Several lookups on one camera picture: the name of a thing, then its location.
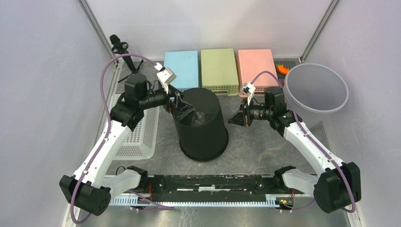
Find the pink plastic basket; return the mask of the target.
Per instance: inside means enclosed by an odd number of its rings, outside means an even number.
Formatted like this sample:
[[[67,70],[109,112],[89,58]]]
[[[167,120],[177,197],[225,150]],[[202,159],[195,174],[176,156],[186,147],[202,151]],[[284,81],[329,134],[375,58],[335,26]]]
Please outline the pink plastic basket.
[[[263,95],[267,87],[278,87],[278,76],[270,49],[241,49],[237,51],[236,60],[239,87],[251,82],[262,71],[269,71],[272,75],[264,73],[258,77],[254,82],[255,95]]]

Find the blue plastic basket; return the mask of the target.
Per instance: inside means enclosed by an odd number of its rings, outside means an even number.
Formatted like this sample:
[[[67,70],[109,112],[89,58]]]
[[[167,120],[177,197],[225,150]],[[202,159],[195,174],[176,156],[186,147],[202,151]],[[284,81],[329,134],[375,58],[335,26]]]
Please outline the blue plastic basket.
[[[171,85],[178,90],[200,87],[197,51],[165,52],[164,66],[176,75]]]

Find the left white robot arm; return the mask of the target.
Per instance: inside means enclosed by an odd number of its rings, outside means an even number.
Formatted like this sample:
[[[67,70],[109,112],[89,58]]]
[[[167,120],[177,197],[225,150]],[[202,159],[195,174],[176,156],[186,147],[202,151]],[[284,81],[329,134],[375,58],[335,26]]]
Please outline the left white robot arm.
[[[165,69],[157,73],[159,89],[152,90],[145,75],[137,74],[124,83],[124,92],[112,109],[107,109],[103,137],[73,175],[64,175],[59,186],[70,207],[78,207],[99,216],[116,196],[130,189],[144,192],[148,188],[145,171],[127,169],[108,180],[106,171],[127,137],[134,132],[147,109],[164,106],[167,111],[183,106],[182,93],[171,85],[176,75]]]

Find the large white perforated basket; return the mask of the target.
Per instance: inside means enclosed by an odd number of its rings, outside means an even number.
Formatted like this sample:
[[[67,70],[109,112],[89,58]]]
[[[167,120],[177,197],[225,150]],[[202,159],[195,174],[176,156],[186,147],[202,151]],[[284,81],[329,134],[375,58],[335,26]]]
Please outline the large white perforated basket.
[[[120,146],[114,160],[137,161],[151,158],[155,152],[158,120],[159,107],[145,110],[144,117]]]

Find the green plastic basket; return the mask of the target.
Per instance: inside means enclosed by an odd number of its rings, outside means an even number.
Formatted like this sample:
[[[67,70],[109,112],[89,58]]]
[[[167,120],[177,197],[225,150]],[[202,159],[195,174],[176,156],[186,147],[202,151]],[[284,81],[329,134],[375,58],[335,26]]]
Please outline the green plastic basket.
[[[239,79],[233,48],[200,51],[201,87],[215,93],[236,96]]]

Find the grey bin with black liner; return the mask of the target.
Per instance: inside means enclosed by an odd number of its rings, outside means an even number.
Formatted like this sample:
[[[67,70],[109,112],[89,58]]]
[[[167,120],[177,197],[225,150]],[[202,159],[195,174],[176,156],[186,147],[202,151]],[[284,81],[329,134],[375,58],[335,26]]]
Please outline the grey bin with black liner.
[[[289,109],[295,111],[309,129],[343,108],[349,98],[344,79],[319,64],[305,63],[293,67],[284,84]]]

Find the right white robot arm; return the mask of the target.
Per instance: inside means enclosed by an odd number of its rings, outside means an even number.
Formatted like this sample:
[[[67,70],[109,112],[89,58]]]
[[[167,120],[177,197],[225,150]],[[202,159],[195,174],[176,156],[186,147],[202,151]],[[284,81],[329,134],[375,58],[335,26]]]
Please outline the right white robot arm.
[[[356,202],[361,200],[360,168],[354,162],[345,163],[335,156],[310,132],[301,117],[287,108],[281,88],[266,88],[263,103],[254,99],[253,84],[244,85],[240,91],[247,98],[241,101],[239,110],[228,122],[249,127],[254,120],[268,121],[315,171],[312,175],[294,166],[282,167],[274,172],[274,189],[279,193],[293,189],[307,194],[325,213],[339,209],[355,212]]]

